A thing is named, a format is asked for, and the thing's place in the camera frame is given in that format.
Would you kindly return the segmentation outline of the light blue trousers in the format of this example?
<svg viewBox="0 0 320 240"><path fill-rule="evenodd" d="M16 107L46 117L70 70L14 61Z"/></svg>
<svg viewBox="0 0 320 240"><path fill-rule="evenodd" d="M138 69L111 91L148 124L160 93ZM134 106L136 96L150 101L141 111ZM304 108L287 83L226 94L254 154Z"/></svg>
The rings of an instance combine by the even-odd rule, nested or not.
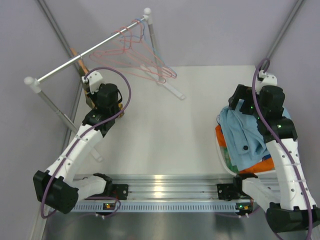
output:
<svg viewBox="0 0 320 240"><path fill-rule="evenodd" d="M216 139L227 167L235 173L271 171L274 162L254 116L224 107L217 116Z"/></svg>

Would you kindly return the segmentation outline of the green white patterned trousers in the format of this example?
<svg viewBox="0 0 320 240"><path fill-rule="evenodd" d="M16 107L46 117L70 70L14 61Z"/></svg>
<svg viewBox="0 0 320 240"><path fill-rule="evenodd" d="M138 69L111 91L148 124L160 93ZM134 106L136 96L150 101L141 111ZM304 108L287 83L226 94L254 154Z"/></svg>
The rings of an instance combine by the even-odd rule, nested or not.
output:
<svg viewBox="0 0 320 240"><path fill-rule="evenodd" d="M233 174L233 175L237 174L239 172L239 170L236 165L232 164L228 149L224 146L220 146L219 149L220 149L220 153L221 153L220 161L222 162L223 166L231 174Z"/></svg>

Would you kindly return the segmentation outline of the blue white patterned trousers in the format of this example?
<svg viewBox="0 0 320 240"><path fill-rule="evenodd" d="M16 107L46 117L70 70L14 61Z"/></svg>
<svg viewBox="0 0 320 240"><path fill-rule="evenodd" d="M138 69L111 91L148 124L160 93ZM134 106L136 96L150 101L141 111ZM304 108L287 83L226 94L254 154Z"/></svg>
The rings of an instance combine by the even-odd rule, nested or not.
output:
<svg viewBox="0 0 320 240"><path fill-rule="evenodd" d="M217 122L234 165L244 169L271 157L254 116L225 108Z"/></svg>

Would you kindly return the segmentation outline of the blue wire hanger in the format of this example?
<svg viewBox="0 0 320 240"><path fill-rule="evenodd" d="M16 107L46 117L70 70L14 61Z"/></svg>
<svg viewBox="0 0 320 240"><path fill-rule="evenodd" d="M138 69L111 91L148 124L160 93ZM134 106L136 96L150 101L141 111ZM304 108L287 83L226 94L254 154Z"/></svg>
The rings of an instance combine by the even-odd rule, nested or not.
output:
<svg viewBox="0 0 320 240"><path fill-rule="evenodd" d="M166 65L160 52L156 49L156 42L147 41L145 21L136 18L132 23L139 27L139 35L135 35L132 30L128 30L128 34L120 37L119 41L123 43L123 53L139 65L138 70L155 82L162 84L167 79L176 79L178 74Z"/></svg>

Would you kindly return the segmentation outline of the pink hanger with orange trousers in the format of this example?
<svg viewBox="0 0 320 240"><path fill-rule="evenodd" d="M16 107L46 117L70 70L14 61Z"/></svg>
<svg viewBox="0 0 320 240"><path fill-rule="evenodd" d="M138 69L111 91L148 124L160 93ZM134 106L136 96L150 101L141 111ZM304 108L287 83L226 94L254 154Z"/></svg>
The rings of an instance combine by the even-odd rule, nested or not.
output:
<svg viewBox="0 0 320 240"><path fill-rule="evenodd" d="M152 26L148 27L151 40L151 44L148 44L145 36L145 23L141 19L135 19L132 22L139 26L139 35L134 35L128 29L127 34L122 33L116 40L115 44L120 47L116 50L116 53L120 55L116 64L123 68L136 68L154 77L158 83L164 83L168 78L175 79L177 73L165 64L156 50Z"/></svg>

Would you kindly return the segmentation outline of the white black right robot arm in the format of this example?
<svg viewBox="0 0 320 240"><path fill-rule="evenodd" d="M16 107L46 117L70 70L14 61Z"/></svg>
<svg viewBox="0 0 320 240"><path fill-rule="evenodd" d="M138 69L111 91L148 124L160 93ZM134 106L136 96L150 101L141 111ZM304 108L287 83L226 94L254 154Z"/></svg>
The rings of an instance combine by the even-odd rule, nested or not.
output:
<svg viewBox="0 0 320 240"><path fill-rule="evenodd" d="M298 135L293 121L283 115L285 94L275 85L265 85L258 93L239 84L229 98L229 109L254 116L274 163L280 196L276 196L253 173L237 175L233 192L238 198L251 197L264 211L274 233L308 231L320 224L320 209L308 189L300 162Z"/></svg>

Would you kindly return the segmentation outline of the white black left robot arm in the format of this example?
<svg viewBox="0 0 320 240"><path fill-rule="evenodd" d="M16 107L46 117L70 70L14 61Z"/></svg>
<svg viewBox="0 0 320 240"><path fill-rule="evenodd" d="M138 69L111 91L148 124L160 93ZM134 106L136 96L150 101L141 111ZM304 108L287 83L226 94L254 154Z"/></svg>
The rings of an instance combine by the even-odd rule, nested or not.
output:
<svg viewBox="0 0 320 240"><path fill-rule="evenodd" d="M74 179L89 153L115 124L121 110L122 95L113 83L102 83L90 97L95 107L85 116L71 143L50 167L33 176L41 206L63 214L69 213L78 201L95 195L107 199L113 194L113 180L105 174Z"/></svg>

